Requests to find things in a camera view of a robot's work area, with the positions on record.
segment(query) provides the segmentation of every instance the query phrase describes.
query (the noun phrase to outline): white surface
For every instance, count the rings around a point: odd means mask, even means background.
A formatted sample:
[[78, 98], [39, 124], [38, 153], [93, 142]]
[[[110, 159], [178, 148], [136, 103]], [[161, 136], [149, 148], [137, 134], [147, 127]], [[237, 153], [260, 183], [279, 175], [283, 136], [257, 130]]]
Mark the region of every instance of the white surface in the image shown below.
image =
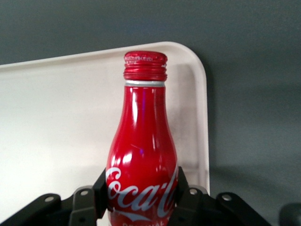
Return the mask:
[[190, 184], [209, 191], [206, 75], [189, 48], [159, 42], [1, 65], [0, 222], [42, 194], [63, 200], [96, 181], [120, 120], [123, 55], [138, 49], [167, 55], [179, 165]]

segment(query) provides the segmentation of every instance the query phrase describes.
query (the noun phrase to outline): red aluminum bottle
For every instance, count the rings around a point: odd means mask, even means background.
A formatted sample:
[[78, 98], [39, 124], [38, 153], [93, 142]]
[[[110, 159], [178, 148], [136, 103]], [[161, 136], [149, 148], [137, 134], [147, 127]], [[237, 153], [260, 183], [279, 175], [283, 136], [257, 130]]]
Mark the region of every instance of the red aluminum bottle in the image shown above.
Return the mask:
[[106, 166], [111, 226], [166, 226], [178, 166], [165, 107], [166, 61], [158, 52], [125, 55], [124, 104]]

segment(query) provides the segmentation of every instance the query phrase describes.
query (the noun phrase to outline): coca-cola logo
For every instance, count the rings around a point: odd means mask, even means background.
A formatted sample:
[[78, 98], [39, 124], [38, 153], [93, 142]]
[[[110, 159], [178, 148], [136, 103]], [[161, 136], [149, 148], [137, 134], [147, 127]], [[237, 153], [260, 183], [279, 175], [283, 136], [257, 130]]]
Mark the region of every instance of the coca-cola logo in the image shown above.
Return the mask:
[[[114, 210], [121, 215], [124, 215], [131, 219], [132, 221], [137, 220], [147, 220], [151, 219], [138, 214], [133, 213], [138, 210], [146, 211], [149, 210], [155, 203], [158, 203], [157, 216], [160, 218], [165, 217], [173, 207], [173, 195], [174, 195], [174, 182], [177, 175], [176, 166], [173, 172], [173, 175], [169, 182], [151, 185], [139, 191], [139, 188], [135, 185], [122, 188], [122, 184], [118, 181], [121, 177], [121, 169], [118, 167], [111, 167], [106, 171], [106, 182], [108, 177], [114, 175], [112, 181], [107, 185], [108, 186], [108, 198], [110, 200], [116, 199], [120, 208], [119, 210]], [[125, 202], [125, 199], [132, 197], [130, 202]], [[120, 209], [130, 208], [133, 212], [121, 211]]]

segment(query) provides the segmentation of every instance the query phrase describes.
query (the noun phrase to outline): bottle cap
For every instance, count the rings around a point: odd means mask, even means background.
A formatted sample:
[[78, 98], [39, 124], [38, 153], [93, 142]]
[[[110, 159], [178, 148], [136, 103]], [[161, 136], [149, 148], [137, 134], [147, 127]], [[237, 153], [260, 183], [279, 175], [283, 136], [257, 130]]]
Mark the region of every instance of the bottle cap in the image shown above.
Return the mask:
[[139, 81], [165, 81], [167, 56], [152, 51], [131, 51], [125, 54], [124, 78]]

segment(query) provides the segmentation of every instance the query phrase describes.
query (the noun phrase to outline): gray wall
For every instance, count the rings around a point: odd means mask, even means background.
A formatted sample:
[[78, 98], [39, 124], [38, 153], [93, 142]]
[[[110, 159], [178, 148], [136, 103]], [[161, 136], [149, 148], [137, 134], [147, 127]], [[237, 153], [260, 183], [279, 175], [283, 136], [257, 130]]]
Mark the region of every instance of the gray wall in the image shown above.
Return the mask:
[[175, 41], [205, 65], [211, 193], [301, 202], [300, 0], [1, 0], [0, 64]]

